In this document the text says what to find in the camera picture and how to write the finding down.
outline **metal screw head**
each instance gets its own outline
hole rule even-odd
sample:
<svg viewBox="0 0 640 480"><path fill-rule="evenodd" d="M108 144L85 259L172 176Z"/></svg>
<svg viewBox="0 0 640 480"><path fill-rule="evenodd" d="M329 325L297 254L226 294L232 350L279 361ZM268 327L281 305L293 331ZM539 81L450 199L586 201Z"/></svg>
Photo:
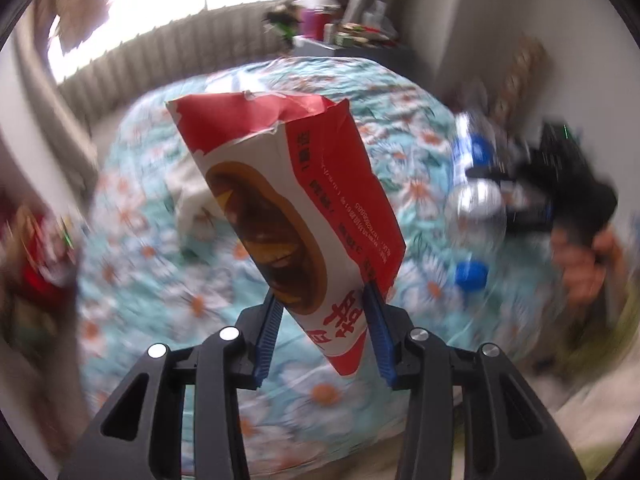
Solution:
<svg viewBox="0 0 640 480"><path fill-rule="evenodd" d="M427 341L429 332L423 328L414 328L409 332L409 337L414 341Z"/></svg>
<svg viewBox="0 0 640 480"><path fill-rule="evenodd" d="M240 331L235 326L225 326L220 331L220 339L224 339L225 341L233 341L233 339L239 335Z"/></svg>
<svg viewBox="0 0 640 480"><path fill-rule="evenodd" d="M487 357L498 357L498 355L500 355L500 349L493 343L487 343L482 346L482 353Z"/></svg>
<svg viewBox="0 0 640 480"><path fill-rule="evenodd" d="M164 346L162 343L156 343L155 345L151 345L146 353L149 354L149 357L157 359L166 354L166 346Z"/></svg>

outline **blue gripper pad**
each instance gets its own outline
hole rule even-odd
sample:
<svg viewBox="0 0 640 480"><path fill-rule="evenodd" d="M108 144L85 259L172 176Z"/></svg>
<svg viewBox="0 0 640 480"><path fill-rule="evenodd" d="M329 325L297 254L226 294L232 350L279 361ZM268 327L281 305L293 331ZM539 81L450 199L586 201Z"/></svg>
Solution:
<svg viewBox="0 0 640 480"><path fill-rule="evenodd" d="M369 335L376 361L378 362L378 371L386 381L386 384L393 388L398 382L398 374L396 373L394 359L394 342L389 332L389 327L386 325L385 317L382 314L383 305L378 288L371 283L367 283L362 291L364 315L367 318Z"/></svg>
<svg viewBox="0 0 640 480"><path fill-rule="evenodd" d="M282 304L271 296L268 311L262 330L255 343L255 368L254 380L258 387L262 386L262 381L269 375L273 349L276 346L280 321L282 320Z"/></svg>

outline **food package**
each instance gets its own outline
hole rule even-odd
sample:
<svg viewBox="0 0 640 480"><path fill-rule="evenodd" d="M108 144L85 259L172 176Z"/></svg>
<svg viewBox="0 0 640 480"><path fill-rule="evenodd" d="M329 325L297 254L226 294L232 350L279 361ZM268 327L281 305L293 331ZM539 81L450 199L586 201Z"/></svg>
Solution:
<svg viewBox="0 0 640 480"><path fill-rule="evenodd" d="M386 296L404 240L349 102L239 92L167 107L274 295L338 373L353 374L362 288L375 279Z"/></svg>

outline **red object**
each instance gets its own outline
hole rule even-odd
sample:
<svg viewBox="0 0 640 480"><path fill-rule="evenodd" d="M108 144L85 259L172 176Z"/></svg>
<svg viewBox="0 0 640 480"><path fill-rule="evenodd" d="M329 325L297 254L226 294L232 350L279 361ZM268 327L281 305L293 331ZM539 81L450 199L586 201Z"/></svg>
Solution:
<svg viewBox="0 0 640 480"><path fill-rule="evenodd" d="M312 40L324 40L324 26L332 22L333 15L322 10L302 10L302 35Z"/></svg>
<svg viewBox="0 0 640 480"><path fill-rule="evenodd" d="M27 261L22 270L23 295L27 300L33 301L39 308L54 313L63 307L67 298L69 288L59 287L48 282L37 269L36 262L40 253L40 232L39 226L44 220L43 215L35 217L34 235L28 241L25 249Z"/></svg>
<svg viewBox="0 0 640 480"><path fill-rule="evenodd" d="M257 162L257 169L265 177L272 174L274 182L293 181L303 190L316 210L303 217L308 228L315 237L317 232L332 231L335 235L331 244L329 239L316 238L324 246L321 253L326 266L335 265L327 270L327 276L334 272L331 276L338 282L337 274L345 275L350 268L349 280L353 280L342 284L342 292L336 288L327 293L317 312L290 312L339 374L353 374L366 339L361 291L357 288L376 280L385 297L398 273L405 246L396 216L371 171L349 102L334 104L318 95L201 94L174 101L170 109L204 173L204 160L213 160L208 154L219 148L216 160L224 160L225 147L237 146L233 140L242 139L240 142L247 142L245 149L255 153L250 143L252 133L269 132L264 142L277 138L273 142L284 145L279 152L284 155L282 159L261 167ZM274 130L278 123L284 128ZM234 153L238 158L231 160L242 161L241 153ZM275 191L285 193L286 188ZM329 246L340 249L330 250ZM347 265L348 259L355 267Z"/></svg>

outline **bed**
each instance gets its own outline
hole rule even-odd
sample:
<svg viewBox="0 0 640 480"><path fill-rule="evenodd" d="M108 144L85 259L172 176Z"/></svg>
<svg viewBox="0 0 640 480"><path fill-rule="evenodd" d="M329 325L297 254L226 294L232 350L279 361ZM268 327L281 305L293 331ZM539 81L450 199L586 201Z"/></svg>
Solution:
<svg viewBox="0 0 640 480"><path fill-rule="evenodd" d="M486 313L470 317L452 286L442 205L449 190L449 110L405 78L364 59L288 58L227 71L268 88L348 98L372 168L396 212L407 250L388 301L447 342L496 340L513 358L532 347L553 315L556 275L526 242L499 255L508 276L492 279ZM82 386L95 413L132 364L156 342L201 343L262 302L267 286L228 224L203 214L178 236L164 177L187 149L164 103L205 92L215 76L153 91L130 109L102 170L79 275ZM239 392L252 475L293 475L402 431L408 397L378 376L367 343L360 370L338 376L286 313L269 377ZM193 473L193 392L185 404L183 474Z"/></svg>

